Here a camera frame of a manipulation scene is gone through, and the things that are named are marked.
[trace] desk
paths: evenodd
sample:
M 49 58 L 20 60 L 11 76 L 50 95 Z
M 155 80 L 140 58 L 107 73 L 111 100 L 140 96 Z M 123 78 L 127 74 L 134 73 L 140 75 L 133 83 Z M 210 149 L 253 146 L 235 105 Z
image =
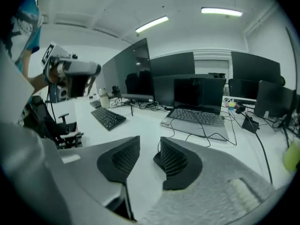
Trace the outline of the desk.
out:
M 127 180 L 131 207 L 135 218 L 139 220 L 158 201 L 162 194 L 165 173 L 153 162 L 153 157 L 158 151 L 157 147 L 160 137 L 173 135 L 173 130 L 160 126 L 160 122 L 167 115 L 167 112 L 163 110 L 154 112 L 133 107 L 134 116 L 132 117 L 130 106 L 109 109 L 114 113 L 125 116 L 127 119 L 124 123 L 108 132 L 92 116 L 90 112 L 93 110 L 94 108 L 90 105 L 90 101 L 75 101 L 78 129 L 84 132 L 82 137 L 83 146 L 107 143 L 129 136 L 139 135 L 141 137 L 140 157 Z M 225 113 L 227 111 L 227 108 L 222 107 L 221 115 L 228 116 Z M 234 115 L 238 123 L 242 125 L 244 117 L 235 112 Z M 253 118 L 260 124 L 265 124 L 264 120 L 256 116 L 253 116 Z M 229 120 L 224 120 L 224 122 L 230 141 L 235 143 L 231 122 Z M 210 139 L 211 148 L 231 154 L 269 181 L 263 151 L 255 134 L 241 129 L 235 121 L 233 121 L 233 128 L 236 134 L 237 146 L 229 142 Z M 287 147 L 286 139 L 283 133 L 274 132 L 268 125 L 260 128 L 257 130 L 257 134 L 264 145 L 273 177 L 273 186 L 277 189 L 288 184 L 292 178 L 292 175 L 284 168 L 282 162 L 282 156 Z M 173 138 L 185 140 L 187 136 L 188 134 L 186 133 L 175 131 Z M 209 145 L 206 138 L 193 135 L 188 138 L 188 141 L 199 146 Z

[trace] white ceiling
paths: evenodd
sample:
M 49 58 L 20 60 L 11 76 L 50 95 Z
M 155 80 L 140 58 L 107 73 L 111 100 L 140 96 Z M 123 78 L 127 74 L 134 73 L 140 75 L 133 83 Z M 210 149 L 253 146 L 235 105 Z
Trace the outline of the white ceiling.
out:
M 273 0 L 38 0 L 44 22 L 67 23 L 135 42 L 142 37 L 167 39 L 179 34 L 242 33 Z M 201 14 L 201 7 L 231 8 L 242 17 Z M 135 29 L 167 15 L 169 21 L 137 38 Z

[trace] black keyboard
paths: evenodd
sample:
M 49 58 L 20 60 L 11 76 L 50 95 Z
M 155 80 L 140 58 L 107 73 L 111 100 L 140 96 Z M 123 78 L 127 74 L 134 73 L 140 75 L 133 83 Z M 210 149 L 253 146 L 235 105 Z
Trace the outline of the black keyboard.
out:
M 191 122 L 200 122 L 201 124 L 207 124 L 216 127 L 221 127 L 223 123 L 222 119 L 218 115 L 183 109 L 174 109 L 173 112 L 169 115 L 169 117 Z
M 101 107 L 100 101 L 94 101 L 90 103 L 94 108 L 99 108 Z
M 246 104 L 246 105 L 255 105 L 256 104 L 255 101 L 248 101 L 248 100 L 243 100 L 243 99 L 235 99 L 234 102 L 242 103 L 242 104 Z
M 114 112 L 106 110 L 105 108 L 97 108 L 91 114 L 108 130 L 112 130 L 126 120 L 125 117 L 120 116 Z

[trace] fluorescent light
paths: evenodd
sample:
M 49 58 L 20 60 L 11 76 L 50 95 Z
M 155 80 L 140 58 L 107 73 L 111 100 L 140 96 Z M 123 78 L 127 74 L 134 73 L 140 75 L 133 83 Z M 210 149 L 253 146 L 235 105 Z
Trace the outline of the fluorescent light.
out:
M 141 32 L 141 31 L 146 30 L 147 28 L 153 27 L 153 26 L 155 26 L 155 25 L 157 25 L 157 24 L 163 23 L 163 22 L 168 21 L 168 20 L 169 20 L 169 18 L 168 18 L 167 16 L 160 17 L 160 18 L 158 18 L 158 19 L 156 19 L 156 20 L 154 20 L 154 21 L 152 21 L 152 22 L 150 22 L 150 23 L 147 23 L 147 24 L 143 25 L 143 26 L 140 27 L 140 28 L 137 28 L 135 31 L 136 31 L 137 33 L 139 33 L 139 32 Z
M 243 13 L 236 10 L 224 9 L 224 8 L 213 8 L 213 7 L 203 7 L 201 9 L 202 13 L 214 13 L 214 14 L 225 14 L 225 15 L 232 15 L 232 16 L 242 16 Z

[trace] yellow-green object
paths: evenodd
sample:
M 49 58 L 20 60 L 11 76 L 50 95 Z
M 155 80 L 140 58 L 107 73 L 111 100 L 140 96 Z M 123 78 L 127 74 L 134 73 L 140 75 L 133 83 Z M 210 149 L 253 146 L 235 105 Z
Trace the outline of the yellow-green object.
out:
M 230 103 L 228 103 L 228 106 L 229 106 L 229 107 L 234 107 L 234 106 L 235 106 L 235 103 L 230 102 Z
M 300 161 L 300 139 L 295 138 L 291 143 L 289 149 L 285 152 L 283 156 L 283 163 L 285 168 L 290 171 L 296 171 L 296 165 Z

